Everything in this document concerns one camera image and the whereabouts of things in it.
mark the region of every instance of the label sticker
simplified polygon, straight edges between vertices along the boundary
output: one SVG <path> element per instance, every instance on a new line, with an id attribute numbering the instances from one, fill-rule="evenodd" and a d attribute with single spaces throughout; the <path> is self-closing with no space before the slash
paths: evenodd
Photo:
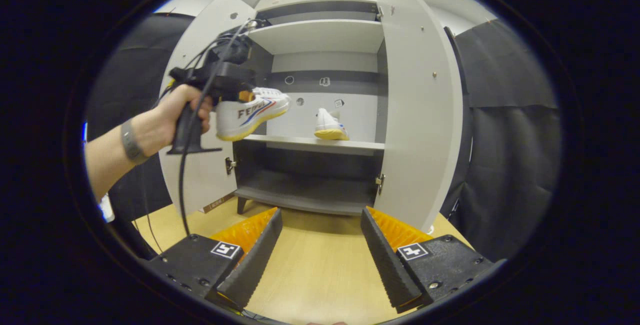
<path id="1" fill-rule="evenodd" d="M 429 252 L 417 242 L 412 243 L 411 245 L 398 247 L 398 252 L 400 252 L 402 257 L 407 261 L 429 255 Z"/>
<path id="2" fill-rule="evenodd" d="M 238 252 L 238 249 L 240 249 L 240 246 L 238 245 L 220 241 L 213 247 L 211 253 L 228 259 L 233 259 L 234 255 Z"/>

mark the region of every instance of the shelf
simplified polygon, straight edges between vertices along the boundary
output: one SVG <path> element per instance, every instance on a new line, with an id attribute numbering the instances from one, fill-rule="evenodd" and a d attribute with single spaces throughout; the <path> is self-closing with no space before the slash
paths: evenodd
<path id="1" fill-rule="evenodd" d="M 359 216 L 373 204 L 374 190 L 368 181 L 258 170 L 238 182 L 235 195 L 302 211 Z"/>
<path id="2" fill-rule="evenodd" d="M 305 20 L 250 31 L 249 38 L 273 55 L 300 52 L 377 54 L 382 24 L 368 20 Z"/>
<path id="3" fill-rule="evenodd" d="M 368 150 L 384 150 L 385 149 L 384 143 L 378 143 L 378 142 L 323 140 L 322 138 L 311 138 L 311 137 L 249 135 L 245 137 L 244 140 L 262 141 L 265 143 L 298 144 L 301 147 L 336 147 L 336 148 L 353 148 L 353 149 L 368 149 Z"/>

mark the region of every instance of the human hand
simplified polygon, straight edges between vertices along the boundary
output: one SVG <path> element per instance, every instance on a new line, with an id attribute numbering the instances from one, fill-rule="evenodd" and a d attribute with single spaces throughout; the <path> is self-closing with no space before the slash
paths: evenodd
<path id="1" fill-rule="evenodd" d="M 153 156 L 160 149 L 171 145 L 176 135 L 176 123 L 185 104 L 189 103 L 195 111 L 201 94 L 197 88 L 182 84 L 171 91 L 158 106 L 133 118 L 131 126 L 134 129 L 135 141 L 145 156 Z M 210 129 L 212 110 L 213 100 L 206 96 L 198 111 L 202 134 Z"/>

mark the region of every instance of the gray wristband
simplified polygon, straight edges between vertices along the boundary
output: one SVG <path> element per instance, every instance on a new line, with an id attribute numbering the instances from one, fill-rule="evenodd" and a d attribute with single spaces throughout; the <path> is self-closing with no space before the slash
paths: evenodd
<path id="1" fill-rule="evenodd" d="M 131 119 L 126 120 L 126 122 L 122 124 L 120 134 L 126 157 L 133 161 L 135 165 L 140 165 L 149 159 L 145 156 L 144 152 L 142 152 L 142 149 L 140 149 L 136 142 L 133 127 L 131 126 Z"/>

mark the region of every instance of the white sneaker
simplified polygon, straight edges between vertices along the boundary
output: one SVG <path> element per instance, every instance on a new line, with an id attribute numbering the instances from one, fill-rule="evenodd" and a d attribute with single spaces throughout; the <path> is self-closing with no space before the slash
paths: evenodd
<path id="1" fill-rule="evenodd" d="M 238 141 L 246 138 L 269 119 L 289 110 L 291 98 L 275 88 L 256 87 L 249 102 L 220 101 L 215 107 L 218 139 Z"/>
<path id="2" fill-rule="evenodd" d="M 345 126 L 327 110 L 319 108 L 317 117 L 318 120 L 315 123 L 316 137 L 325 140 L 349 140 Z"/>

